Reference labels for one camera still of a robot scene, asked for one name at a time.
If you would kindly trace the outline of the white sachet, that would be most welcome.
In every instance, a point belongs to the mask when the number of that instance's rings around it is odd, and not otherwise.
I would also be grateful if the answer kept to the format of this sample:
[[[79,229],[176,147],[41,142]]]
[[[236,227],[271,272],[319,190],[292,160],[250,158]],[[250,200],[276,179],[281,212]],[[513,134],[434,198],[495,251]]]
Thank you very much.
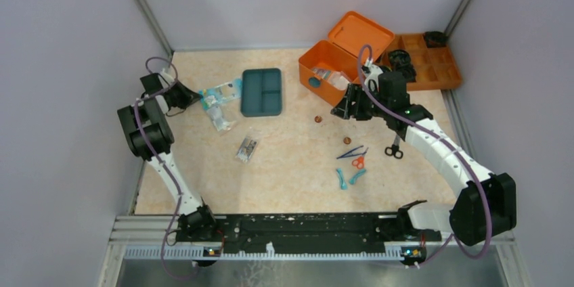
[[[349,80],[346,74],[339,71],[331,71],[325,80],[339,91],[346,91],[347,86],[351,83],[351,80]]]

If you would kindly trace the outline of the blue white packet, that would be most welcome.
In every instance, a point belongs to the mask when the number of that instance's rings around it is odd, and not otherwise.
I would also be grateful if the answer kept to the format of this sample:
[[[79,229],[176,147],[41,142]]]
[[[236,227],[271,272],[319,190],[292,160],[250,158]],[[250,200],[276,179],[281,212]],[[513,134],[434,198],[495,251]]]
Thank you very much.
[[[242,79],[236,78],[215,87],[203,89],[199,94],[201,95],[200,102],[204,110],[227,104],[241,98]]]

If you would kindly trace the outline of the teal clear packet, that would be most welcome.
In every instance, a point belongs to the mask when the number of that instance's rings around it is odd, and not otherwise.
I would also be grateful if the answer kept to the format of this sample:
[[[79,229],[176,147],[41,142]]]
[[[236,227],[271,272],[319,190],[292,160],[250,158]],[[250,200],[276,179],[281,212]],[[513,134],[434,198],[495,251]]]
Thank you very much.
[[[333,71],[327,68],[319,68],[319,67],[315,67],[312,68],[311,71],[321,80],[324,81],[328,81],[329,78],[331,77],[331,75],[333,74]]]

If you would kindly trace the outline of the clear bag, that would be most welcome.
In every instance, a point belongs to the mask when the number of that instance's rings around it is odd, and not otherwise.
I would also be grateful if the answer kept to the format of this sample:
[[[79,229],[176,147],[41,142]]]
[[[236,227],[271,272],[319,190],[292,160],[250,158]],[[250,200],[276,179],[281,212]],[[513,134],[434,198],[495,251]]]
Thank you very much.
[[[236,119],[228,111],[222,109],[221,106],[213,106],[206,113],[216,131],[220,133],[232,130],[237,123]]]

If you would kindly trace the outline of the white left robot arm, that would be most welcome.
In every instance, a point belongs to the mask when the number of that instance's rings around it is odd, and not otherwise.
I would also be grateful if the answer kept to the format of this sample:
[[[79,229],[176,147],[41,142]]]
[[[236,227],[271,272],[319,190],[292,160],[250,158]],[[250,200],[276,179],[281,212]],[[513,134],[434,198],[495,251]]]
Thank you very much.
[[[117,110],[131,152],[148,163],[159,175],[176,204],[177,242],[206,242],[215,239],[216,220],[201,195],[188,187],[175,162],[173,132],[167,113],[185,110],[200,101],[201,95],[177,79],[162,73],[140,78],[143,95],[132,105]]]

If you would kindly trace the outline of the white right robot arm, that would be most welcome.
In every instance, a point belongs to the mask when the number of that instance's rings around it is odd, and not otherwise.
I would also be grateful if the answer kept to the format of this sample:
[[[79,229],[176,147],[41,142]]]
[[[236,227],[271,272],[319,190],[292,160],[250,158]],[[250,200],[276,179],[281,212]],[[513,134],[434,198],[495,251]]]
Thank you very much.
[[[428,161],[451,188],[453,205],[416,201],[399,210],[408,231],[433,230],[453,234],[467,246],[488,242],[516,227],[516,182],[507,173],[495,174],[458,146],[422,105],[413,104],[407,82],[399,72],[357,68],[357,83],[331,113],[357,121],[381,118],[399,140]]]

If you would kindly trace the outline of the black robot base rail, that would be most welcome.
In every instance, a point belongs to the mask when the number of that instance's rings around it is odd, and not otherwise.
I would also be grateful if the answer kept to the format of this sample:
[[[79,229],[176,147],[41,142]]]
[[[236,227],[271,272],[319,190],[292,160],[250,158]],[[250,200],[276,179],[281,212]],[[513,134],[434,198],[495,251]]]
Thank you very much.
[[[218,259],[397,259],[413,265],[441,233],[410,227],[401,212],[182,215],[174,244],[203,248],[199,263]]]

